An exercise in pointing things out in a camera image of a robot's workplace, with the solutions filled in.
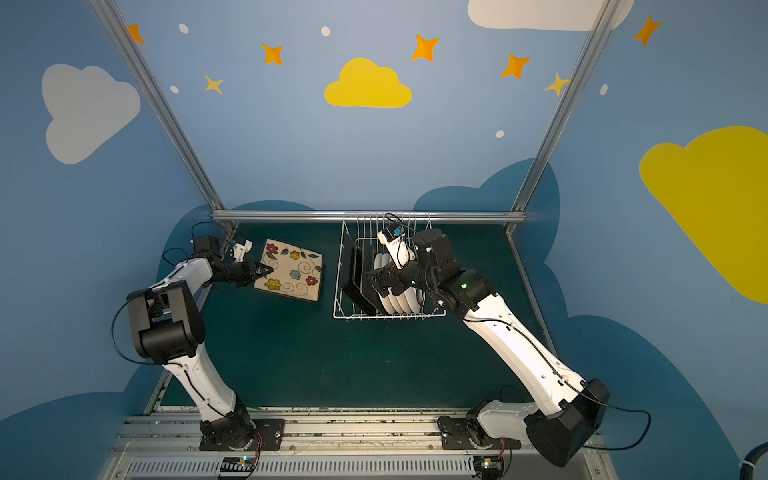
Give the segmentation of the black square floral plate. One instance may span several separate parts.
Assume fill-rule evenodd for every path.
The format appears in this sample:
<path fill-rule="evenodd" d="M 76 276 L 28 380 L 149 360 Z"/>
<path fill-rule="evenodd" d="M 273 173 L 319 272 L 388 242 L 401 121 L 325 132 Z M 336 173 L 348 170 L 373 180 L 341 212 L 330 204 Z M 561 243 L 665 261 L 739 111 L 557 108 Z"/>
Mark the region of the black square floral plate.
<path fill-rule="evenodd" d="M 254 281 L 256 290 L 318 301 L 323 277 L 323 256 L 319 252 L 267 239 L 260 262 L 273 271 Z"/>
<path fill-rule="evenodd" d="M 340 287 L 344 295 L 352 302 L 358 311 L 362 310 L 362 295 L 360 291 L 360 268 L 362 259 L 360 250 L 354 241 L 348 238 L 342 243 Z"/>

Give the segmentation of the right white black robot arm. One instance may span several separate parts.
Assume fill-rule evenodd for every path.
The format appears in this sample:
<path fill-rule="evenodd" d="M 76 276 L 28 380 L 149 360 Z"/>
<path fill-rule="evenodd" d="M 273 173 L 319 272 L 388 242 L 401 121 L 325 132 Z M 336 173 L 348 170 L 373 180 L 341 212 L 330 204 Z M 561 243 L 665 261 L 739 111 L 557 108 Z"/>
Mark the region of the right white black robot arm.
<path fill-rule="evenodd" d="M 377 238 L 390 262 L 368 272 L 380 294 L 420 290 L 453 314 L 504 361 L 530 394 L 529 403 L 491 400 L 465 417 L 470 443 L 488 449 L 496 441 L 531 444 L 549 463 L 564 467 L 599 430 L 610 408 L 610 391 L 598 379 L 584 380 L 518 320 L 497 289 L 473 269 L 463 269 L 439 229 L 405 239 L 391 224 Z"/>

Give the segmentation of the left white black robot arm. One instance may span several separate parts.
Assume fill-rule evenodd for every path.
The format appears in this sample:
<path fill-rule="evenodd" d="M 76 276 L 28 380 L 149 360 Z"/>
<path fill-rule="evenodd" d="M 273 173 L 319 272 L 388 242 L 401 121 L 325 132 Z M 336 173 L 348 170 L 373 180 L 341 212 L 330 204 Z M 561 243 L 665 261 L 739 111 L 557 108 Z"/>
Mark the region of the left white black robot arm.
<path fill-rule="evenodd" d="M 190 243 L 189 257 L 157 283 L 129 293 L 121 306 L 128 312 L 134 348 L 142 358 L 138 363 L 162 366 L 184 387 L 200 415 L 203 450 L 259 452 L 262 435 L 207 352 L 196 295 L 216 283 L 253 285 L 273 268 L 248 256 L 249 240 L 194 235 Z"/>

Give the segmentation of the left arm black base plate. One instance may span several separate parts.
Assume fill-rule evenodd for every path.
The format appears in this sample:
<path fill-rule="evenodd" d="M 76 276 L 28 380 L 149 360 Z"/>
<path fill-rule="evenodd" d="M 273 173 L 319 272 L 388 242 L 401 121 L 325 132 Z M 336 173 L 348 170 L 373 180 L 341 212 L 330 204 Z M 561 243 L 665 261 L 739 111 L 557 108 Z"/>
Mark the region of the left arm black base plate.
<path fill-rule="evenodd" d="M 280 449 L 284 419 L 252 419 L 248 425 L 221 418 L 201 423 L 200 451 L 277 451 Z"/>

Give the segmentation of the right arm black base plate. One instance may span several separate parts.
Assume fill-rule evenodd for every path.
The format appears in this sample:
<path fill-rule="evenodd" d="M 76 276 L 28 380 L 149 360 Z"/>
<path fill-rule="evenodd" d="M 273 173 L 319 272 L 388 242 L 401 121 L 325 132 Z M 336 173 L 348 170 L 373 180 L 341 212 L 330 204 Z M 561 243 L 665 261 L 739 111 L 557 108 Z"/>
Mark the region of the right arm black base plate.
<path fill-rule="evenodd" d="M 440 416 L 436 420 L 444 450 L 519 450 L 522 443 L 509 438 L 491 438 L 473 420 Z"/>

